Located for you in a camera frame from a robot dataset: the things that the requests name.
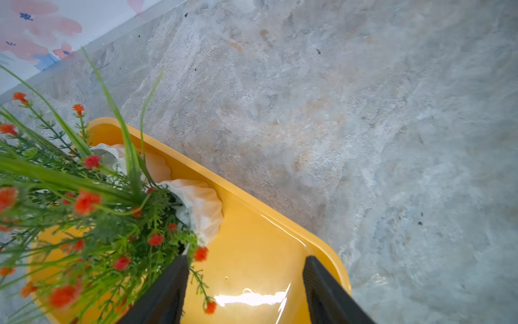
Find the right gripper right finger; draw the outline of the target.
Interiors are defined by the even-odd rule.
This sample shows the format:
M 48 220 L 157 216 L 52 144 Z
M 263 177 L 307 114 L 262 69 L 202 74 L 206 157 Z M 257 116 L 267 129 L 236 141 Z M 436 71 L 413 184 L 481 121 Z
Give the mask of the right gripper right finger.
M 313 324 L 374 324 L 315 256 L 308 256 L 303 281 Z

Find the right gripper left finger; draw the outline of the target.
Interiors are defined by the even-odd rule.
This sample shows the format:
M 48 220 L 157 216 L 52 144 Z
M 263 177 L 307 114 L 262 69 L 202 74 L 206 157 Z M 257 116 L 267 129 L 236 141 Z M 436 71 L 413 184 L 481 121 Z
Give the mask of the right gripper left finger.
M 189 272 L 187 257 L 179 256 L 117 323 L 180 323 Z

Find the yellow plastic storage tray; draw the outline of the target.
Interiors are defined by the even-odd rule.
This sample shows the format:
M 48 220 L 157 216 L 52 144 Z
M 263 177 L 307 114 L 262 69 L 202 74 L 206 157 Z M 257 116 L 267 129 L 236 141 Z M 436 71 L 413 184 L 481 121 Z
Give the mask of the yellow plastic storage tray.
M 202 266 L 214 315 L 201 307 L 194 282 L 188 284 L 183 323 L 308 323 L 304 263 L 316 257 L 351 292 L 346 268 L 321 239 L 165 144 L 130 129 L 137 143 L 162 156 L 173 179 L 206 182 L 223 204 L 223 223 Z

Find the large red flower pot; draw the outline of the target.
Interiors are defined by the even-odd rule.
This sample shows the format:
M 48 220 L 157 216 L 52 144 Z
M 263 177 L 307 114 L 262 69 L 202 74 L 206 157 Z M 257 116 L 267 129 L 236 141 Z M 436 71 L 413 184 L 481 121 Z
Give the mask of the large red flower pot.
M 74 106 L 70 127 L 58 114 L 32 117 L 50 139 L 1 110 L 1 287 L 16 283 L 20 267 L 55 274 L 28 282 L 49 311 L 74 310 L 74 323 L 98 308 L 99 323 L 117 323 L 178 257 L 212 315 L 217 301 L 195 263 L 209 257 L 223 204 L 207 183 L 159 180 L 169 168 L 135 145 L 112 96 L 107 102 L 123 143 L 94 145 L 84 107 Z

